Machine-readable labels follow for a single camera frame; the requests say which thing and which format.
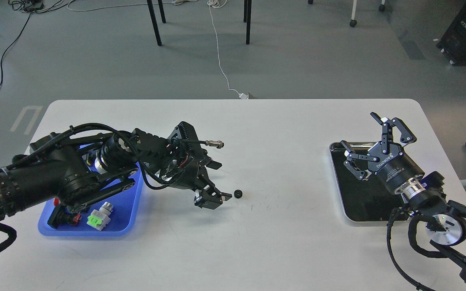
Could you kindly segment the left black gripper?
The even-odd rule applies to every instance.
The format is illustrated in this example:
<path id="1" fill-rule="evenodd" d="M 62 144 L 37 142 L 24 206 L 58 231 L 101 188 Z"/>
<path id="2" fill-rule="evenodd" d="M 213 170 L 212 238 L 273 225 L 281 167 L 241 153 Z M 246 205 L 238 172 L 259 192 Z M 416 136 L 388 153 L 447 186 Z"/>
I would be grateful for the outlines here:
<path id="1" fill-rule="evenodd" d="M 196 158 L 186 157 L 186 162 L 178 164 L 174 157 L 162 157 L 157 161 L 157 177 L 168 184 L 157 186 L 157 190 L 167 187 L 195 190 L 194 205 L 200 208 L 216 209 L 232 195 L 213 188 L 205 167 L 218 170 L 222 163 L 206 157 L 199 162 Z"/>

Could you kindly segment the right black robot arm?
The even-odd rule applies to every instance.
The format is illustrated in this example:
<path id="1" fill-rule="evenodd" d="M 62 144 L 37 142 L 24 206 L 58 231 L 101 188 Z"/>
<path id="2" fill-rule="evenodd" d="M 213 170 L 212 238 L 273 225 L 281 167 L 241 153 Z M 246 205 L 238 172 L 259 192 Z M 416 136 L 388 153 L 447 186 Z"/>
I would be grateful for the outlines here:
<path id="1" fill-rule="evenodd" d="M 392 227 L 400 214 L 408 214 L 409 245 L 425 257 L 450 259 L 461 268 L 459 276 L 466 283 L 466 206 L 446 200 L 444 177 L 437 171 L 425 175 L 405 153 L 405 146 L 417 138 L 403 120 L 380 117 L 375 112 L 371 116 L 381 125 L 381 140 L 364 155 L 357 154 L 350 143 L 342 140 L 344 166 L 360 181 L 374 174 L 388 192 L 403 200 L 404 205 L 391 211 L 387 223 L 386 243 L 392 263 L 418 291 L 429 290 L 403 271 L 392 252 Z"/>

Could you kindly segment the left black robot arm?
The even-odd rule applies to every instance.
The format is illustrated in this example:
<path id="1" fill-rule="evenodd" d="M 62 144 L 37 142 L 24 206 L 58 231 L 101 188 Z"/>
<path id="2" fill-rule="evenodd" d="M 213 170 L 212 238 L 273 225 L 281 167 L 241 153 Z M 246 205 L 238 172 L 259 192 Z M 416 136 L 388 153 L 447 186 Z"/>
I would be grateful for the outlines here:
<path id="1" fill-rule="evenodd" d="M 57 198 L 50 224 L 74 225 L 80 212 L 135 186 L 135 173 L 152 190 L 192 190 L 195 206 L 218 208 L 232 195 L 209 179 L 207 169 L 222 164 L 202 146 L 220 149 L 224 144 L 199 140 L 184 121 L 167 138 L 86 123 L 31 143 L 29 155 L 14 156 L 0 168 L 0 253 L 17 238 L 16 230 L 2 223 L 5 217 Z"/>

